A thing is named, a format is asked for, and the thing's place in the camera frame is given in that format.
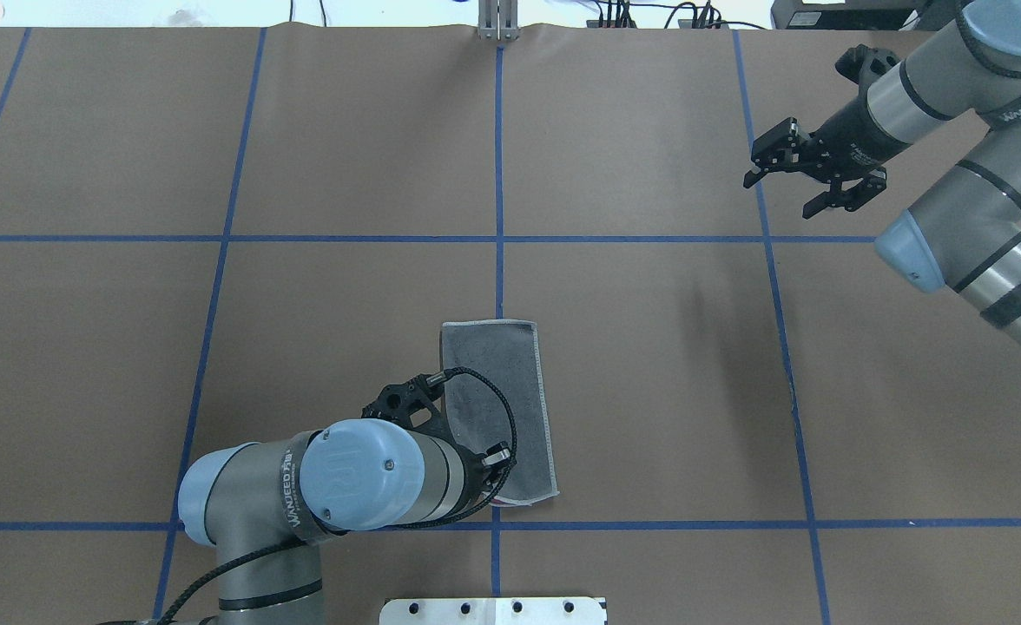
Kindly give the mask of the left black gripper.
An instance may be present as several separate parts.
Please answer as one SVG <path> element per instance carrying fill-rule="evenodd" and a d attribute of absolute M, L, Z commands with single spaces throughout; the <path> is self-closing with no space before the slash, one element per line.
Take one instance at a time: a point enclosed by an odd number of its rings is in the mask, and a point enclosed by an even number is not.
<path fill-rule="evenodd" d="M 480 501 L 490 490 L 491 468 L 502 468 L 513 464 L 513 446 L 507 442 L 492 444 L 486 450 L 470 450 L 463 444 L 454 444 L 464 470 L 465 483 L 455 506 L 455 513 L 463 513 Z"/>

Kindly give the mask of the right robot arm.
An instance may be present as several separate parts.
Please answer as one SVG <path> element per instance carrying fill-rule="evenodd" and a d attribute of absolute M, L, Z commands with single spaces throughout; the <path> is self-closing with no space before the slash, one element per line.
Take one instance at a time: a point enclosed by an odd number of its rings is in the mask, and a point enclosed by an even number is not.
<path fill-rule="evenodd" d="M 977 129 L 874 249 L 912 287 L 950 290 L 1021 345 L 1021 1 L 955 1 L 910 55 L 855 46 L 835 68 L 854 98 L 812 132 L 793 117 L 766 130 L 743 186 L 803 174 L 821 184 L 804 219 L 855 211 L 886 189 L 887 163 L 905 150 L 952 122 Z"/>

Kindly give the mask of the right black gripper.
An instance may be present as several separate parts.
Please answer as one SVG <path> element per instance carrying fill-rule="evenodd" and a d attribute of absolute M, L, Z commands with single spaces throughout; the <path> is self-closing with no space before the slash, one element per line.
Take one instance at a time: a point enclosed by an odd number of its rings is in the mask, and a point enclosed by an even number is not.
<path fill-rule="evenodd" d="M 814 181 L 831 182 L 829 189 L 806 202 L 803 219 L 825 210 L 856 211 L 887 190 L 887 171 L 876 169 L 897 154 L 897 139 L 874 119 L 866 96 L 856 96 L 819 129 L 808 134 L 799 121 L 788 117 L 764 132 L 750 146 L 750 169 L 743 187 L 753 188 L 765 175 L 804 173 Z M 849 189 L 840 181 L 857 181 Z"/>

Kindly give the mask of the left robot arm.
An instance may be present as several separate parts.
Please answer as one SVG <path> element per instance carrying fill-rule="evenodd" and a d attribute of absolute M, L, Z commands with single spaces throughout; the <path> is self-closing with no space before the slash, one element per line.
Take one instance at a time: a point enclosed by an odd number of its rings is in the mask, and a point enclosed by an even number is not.
<path fill-rule="evenodd" d="M 188 600 L 218 582 L 207 624 L 321 624 L 324 543 L 463 521 L 491 502 L 515 462 L 510 443 L 474 452 L 379 419 L 209 452 L 182 475 L 176 510 L 217 564 L 155 622 L 177 624 Z"/>

